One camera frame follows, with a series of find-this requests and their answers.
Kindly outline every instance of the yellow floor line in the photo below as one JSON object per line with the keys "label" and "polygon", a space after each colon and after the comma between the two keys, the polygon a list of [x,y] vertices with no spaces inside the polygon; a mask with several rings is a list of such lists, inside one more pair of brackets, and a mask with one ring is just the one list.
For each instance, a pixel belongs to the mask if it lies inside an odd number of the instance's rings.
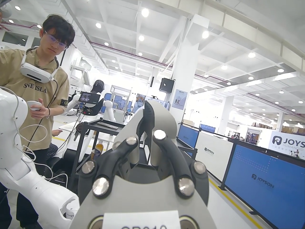
{"label": "yellow floor line", "polygon": [[236,204],[223,190],[221,190],[217,184],[215,184],[211,179],[209,179],[209,182],[222,194],[228,199],[228,201],[234,205],[248,220],[250,220],[257,228],[263,229],[263,227],[258,224],[247,212],[245,212],[238,204]]}
{"label": "yellow floor line", "polygon": [[52,139],[55,139],[55,140],[59,140],[59,141],[65,141],[65,139],[62,139],[62,138],[58,138],[58,137],[52,137]]}

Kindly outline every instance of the white partition panel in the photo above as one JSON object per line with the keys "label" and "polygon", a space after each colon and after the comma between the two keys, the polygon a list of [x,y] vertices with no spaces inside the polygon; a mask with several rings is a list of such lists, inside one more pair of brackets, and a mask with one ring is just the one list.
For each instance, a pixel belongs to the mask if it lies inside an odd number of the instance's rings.
{"label": "white partition panel", "polygon": [[232,146],[232,142],[200,132],[196,143],[196,160],[203,162],[207,170],[222,181]]}

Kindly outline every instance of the young man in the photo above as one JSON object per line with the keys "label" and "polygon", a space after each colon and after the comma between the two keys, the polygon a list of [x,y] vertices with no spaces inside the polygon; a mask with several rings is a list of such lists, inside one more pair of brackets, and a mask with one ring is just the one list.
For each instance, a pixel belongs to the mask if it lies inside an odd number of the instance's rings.
{"label": "young man", "polygon": [[[54,80],[48,83],[37,82],[20,72],[20,65],[24,55],[26,62],[40,69],[52,73],[59,66],[56,56],[68,48],[74,41],[75,31],[73,26],[64,20],[61,16],[50,15],[43,23],[39,31],[40,46],[36,49],[29,49],[26,52],[19,49],[10,49],[0,51],[0,86],[11,89],[25,101],[39,101],[42,106],[38,111],[29,109],[26,120],[20,128],[20,133],[27,140],[21,139],[22,144],[28,146],[36,155],[36,163],[45,164],[47,152],[52,139],[53,117],[61,115],[65,110],[65,103],[68,100],[69,81],[64,70],[59,67]],[[47,137],[42,140],[46,131],[42,127],[31,126],[40,124],[47,131]],[[35,165],[38,174],[43,175],[45,166]],[[11,223],[12,217],[7,197],[6,188],[0,184],[0,227],[7,229]],[[41,229],[38,224],[38,215],[32,204],[21,194],[17,199],[17,220],[20,226],[26,229]]]}

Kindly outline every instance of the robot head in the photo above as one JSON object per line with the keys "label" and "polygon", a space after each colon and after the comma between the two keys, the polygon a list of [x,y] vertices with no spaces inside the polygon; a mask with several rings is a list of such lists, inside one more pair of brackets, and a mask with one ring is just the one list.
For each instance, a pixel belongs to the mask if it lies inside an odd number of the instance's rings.
{"label": "robot head", "polygon": [[95,81],[91,92],[92,93],[101,93],[103,90],[105,89],[105,84],[103,81],[101,80],[97,80]]}

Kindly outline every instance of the label sticker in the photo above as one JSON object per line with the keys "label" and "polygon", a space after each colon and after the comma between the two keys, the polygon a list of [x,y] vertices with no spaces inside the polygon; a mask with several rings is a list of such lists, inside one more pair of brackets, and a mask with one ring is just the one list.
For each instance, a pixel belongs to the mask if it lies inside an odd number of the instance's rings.
{"label": "label sticker", "polygon": [[105,213],[103,229],[181,229],[178,211]]}

